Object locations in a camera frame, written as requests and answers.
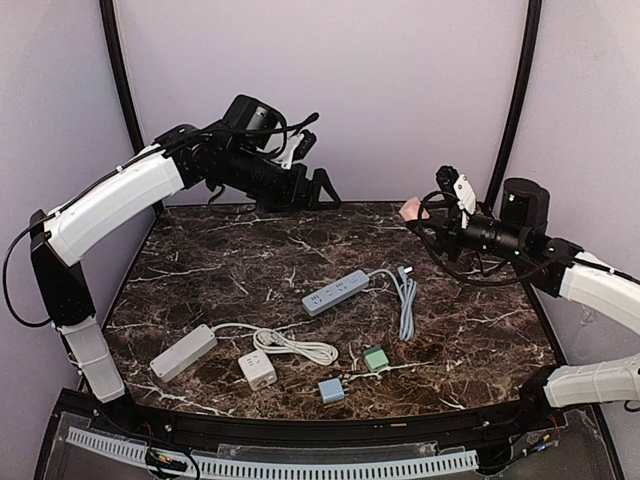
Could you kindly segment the pink plug adapter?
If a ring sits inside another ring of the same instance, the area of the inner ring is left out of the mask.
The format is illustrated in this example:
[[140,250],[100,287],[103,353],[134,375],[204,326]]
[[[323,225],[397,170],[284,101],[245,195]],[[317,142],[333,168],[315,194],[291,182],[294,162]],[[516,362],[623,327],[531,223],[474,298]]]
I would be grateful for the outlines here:
[[399,215],[405,222],[415,221],[419,217],[421,201],[417,197],[407,200],[399,210]]

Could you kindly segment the blue-grey power strip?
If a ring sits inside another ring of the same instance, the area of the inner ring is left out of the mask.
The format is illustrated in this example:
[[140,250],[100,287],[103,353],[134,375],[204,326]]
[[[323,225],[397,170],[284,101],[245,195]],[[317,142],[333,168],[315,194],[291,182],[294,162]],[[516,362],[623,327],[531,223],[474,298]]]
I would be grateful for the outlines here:
[[305,296],[302,306],[309,316],[315,317],[361,292],[368,287],[369,282],[370,277],[364,271],[356,270]]

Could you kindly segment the green plug adapter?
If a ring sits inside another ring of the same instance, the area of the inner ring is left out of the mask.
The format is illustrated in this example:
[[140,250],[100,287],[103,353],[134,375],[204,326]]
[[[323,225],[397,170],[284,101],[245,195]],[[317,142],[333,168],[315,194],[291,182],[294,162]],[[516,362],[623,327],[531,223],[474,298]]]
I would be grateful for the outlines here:
[[372,347],[363,352],[364,363],[372,373],[389,366],[389,359],[380,346]]

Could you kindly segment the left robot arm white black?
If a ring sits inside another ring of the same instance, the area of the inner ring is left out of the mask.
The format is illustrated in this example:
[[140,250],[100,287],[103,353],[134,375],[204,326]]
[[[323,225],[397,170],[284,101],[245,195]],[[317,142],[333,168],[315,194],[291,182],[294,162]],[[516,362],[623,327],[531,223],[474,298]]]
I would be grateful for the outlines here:
[[22,235],[48,314],[80,373],[120,436],[141,427],[140,412],[121,397],[127,389],[115,365],[88,289],[81,260],[141,211],[205,183],[231,187],[268,212],[335,209],[341,199],[325,169],[309,173],[302,159],[316,142],[306,123],[232,127],[219,120],[198,129],[179,125],[128,162],[50,212],[38,210]]

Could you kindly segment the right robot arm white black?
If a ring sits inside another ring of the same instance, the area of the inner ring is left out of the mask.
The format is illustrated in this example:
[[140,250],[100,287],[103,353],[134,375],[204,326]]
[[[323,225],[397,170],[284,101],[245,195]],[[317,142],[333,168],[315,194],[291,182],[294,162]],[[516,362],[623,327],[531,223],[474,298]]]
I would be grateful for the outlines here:
[[[491,254],[509,263],[515,282],[529,283],[555,297],[588,307],[618,324],[639,331],[639,282],[602,262],[581,246],[546,233],[546,213],[516,200],[499,218],[462,210],[453,201],[444,217],[432,216],[418,198],[400,209],[406,227],[416,234],[435,262],[456,260],[464,249]],[[549,408],[639,399],[639,357],[586,365],[544,367],[521,388],[526,398],[510,413],[521,434],[534,432]]]

